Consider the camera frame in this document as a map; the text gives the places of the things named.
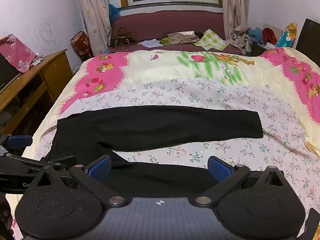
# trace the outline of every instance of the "tissue box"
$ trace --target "tissue box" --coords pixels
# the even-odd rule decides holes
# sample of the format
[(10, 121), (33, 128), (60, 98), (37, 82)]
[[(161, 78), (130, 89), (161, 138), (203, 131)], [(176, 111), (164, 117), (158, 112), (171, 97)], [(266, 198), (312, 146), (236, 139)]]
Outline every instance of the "tissue box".
[(297, 27), (293, 23), (290, 23), (286, 27), (284, 33), (281, 35), (276, 46), (289, 47), (293, 42), (293, 40), (295, 39), (296, 35), (297, 35)]

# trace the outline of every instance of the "window sill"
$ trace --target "window sill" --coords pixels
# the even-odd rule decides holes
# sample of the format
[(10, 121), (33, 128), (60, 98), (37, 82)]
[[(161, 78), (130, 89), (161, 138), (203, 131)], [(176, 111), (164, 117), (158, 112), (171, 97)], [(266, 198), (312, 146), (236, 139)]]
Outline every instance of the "window sill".
[(196, 6), (208, 6), (208, 7), (216, 7), (216, 8), (222, 8), (222, 5), (215, 4), (215, 3), (206, 3), (206, 2), (155, 2), (155, 3), (144, 3), (144, 4), (135, 4), (135, 5), (129, 5), (125, 7), (119, 8), (120, 11), (124, 10), (131, 10), (136, 8), (143, 8), (143, 7), (153, 7), (153, 6), (164, 6), (164, 5), (196, 5)]

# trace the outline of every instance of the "sofa cushion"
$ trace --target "sofa cushion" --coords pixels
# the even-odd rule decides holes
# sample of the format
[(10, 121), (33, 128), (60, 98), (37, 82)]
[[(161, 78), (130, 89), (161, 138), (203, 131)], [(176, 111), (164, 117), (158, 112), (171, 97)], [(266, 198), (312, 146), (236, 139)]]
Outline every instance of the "sofa cushion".
[[(193, 44), (175, 44), (175, 45), (169, 45), (169, 46), (160, 46), (160, 47), (154, 47), (154, 48), (148, 48), (145, 47), (141, 44), (134, 44), (129, 46), (127, 49), (111, 49), (110, 48), (110, 53), (113, 52), (133, 52), (136, 50), (154, 50), (154, 49), (163, 49), (163, 50), (178, 50), (178, 51), (189, 51), (189, 52), (196, 52), (196, 51), (206, 51), (202, 47), (197, 47)], [(241, 53), (241, 50), (234, 47), (234, 46), (228, 46), (226, 47), (223, 51), (217, 50), (217, 49), (209, 49), (208, 51), (211, 52), (223, 52), (223, 53), (229, 53), (229, 54), (236, 54), (236, 53)]]
[(195, 31), (204, 33), (211, 29), (225, 39), (223, 14), (208, 11), (166, 10), (153, 13), (137, 13), (121, 16), (113, 31), (127, 27), (138, 41), (161, 39), (168, 33)]

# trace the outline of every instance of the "red bag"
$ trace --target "red bag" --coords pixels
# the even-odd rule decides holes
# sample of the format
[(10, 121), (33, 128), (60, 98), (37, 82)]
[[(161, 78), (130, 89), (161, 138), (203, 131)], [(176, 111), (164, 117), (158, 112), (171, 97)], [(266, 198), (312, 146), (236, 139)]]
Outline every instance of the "red bag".
[(90, 46), (89, 37), (85, 32), (81, 31), (78, 32), (72, 39), (71, 39), (71, 47), (80, 57), (82, 62), (85, 62), (89, 58), (93, 57), (93, 53)]

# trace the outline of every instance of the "beige curtain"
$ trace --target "beige curtain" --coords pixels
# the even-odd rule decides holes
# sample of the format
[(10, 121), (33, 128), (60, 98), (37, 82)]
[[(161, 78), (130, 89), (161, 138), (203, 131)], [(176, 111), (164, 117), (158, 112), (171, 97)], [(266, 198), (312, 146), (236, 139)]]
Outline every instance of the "beige curtain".
[(102, 54), (110, 42), (109, 0), (79, 0), (94, 56)]
[(249, 29), (248, 3), (249, 0), (222, 0), (226, 40), (240, 49), (244, 47), (244, 34)]

